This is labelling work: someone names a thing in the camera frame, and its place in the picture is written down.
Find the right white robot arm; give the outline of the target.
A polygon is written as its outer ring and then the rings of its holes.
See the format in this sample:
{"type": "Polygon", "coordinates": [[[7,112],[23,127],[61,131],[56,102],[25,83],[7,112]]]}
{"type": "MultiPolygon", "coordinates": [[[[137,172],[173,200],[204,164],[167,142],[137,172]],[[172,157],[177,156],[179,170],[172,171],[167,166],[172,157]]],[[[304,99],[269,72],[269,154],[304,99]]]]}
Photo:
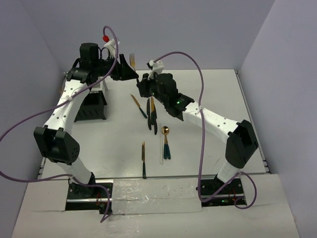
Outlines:
{"type": "Polygon", "coordinates": [[[155,74],[152,79],[148,76],[145,73],[141,81],[137,80],[141,97],[153,96],[172,117],[199,127],[204,125],[205,131],[226,144],[226,161],[215,182],[216,190],[226,194],[233,186],[231,178],[244,168],[259,146],[252,124],[245,119],[241,122],[226,119],[199,106],[194,99],[178,92],[171,73],[155,74]]]}

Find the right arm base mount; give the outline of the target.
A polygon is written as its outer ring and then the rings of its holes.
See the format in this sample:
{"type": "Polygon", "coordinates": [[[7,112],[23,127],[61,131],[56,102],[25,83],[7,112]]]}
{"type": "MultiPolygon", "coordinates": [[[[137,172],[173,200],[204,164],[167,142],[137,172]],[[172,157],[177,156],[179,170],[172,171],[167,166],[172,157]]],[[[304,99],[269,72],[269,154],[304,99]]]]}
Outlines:
{"type": "MultiPolygon", "coordinates": [[[[220,182],[216,182],[215,179],[201,180],[202,199],[210,197],[217,191],[218,188],[221,187],[221,185],[222,184],[220,182]]],[[[239,178],[235,178],[209,202],[201,202],[201,205],[202,207],[234,206],[235,201],[237,205],[247,205],[244,198],[242,183],[239,178]]]]}

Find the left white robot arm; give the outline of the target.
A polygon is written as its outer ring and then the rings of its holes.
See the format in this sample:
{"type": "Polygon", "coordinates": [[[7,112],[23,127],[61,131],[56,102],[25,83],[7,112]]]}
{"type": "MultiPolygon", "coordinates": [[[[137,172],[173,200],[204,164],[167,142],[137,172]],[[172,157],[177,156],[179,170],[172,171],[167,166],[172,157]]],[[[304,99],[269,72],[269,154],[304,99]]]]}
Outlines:
{"type": "Polygon", "coordinates": [[[105,44],[108,57],[102,58],[102,49],[95,43],[82,43],[80,57],[66,73],[63,93],[58,107],[54,109],[44,126],[34,130],[34,137],[42,156],[59,165],[72,181],[80,184],[79,192],[89,198],[96,194],[95,176],[79,158],[80,145],[71,136],[72,127],[80,107],[101,79],[110,76],[113,80],[138,78],[135,57],[129,61],[119,54],[115,46],[105,44]]]}

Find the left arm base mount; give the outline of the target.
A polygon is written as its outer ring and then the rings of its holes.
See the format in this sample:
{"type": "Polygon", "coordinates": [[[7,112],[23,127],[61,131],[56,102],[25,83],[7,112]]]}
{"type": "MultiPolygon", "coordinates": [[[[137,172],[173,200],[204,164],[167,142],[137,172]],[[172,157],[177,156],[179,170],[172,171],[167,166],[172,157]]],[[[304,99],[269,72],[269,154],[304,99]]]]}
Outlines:
{"type": "Polygon", "coordinates": [[[109,180],[97,180],[97,187],[85,187],[76,183],[70,183],[66,198],[66,211],[98,211],[104,214],[107,204],[109,208],[107,214],[111,210],[111,196],[113,182],[109,180]]]}

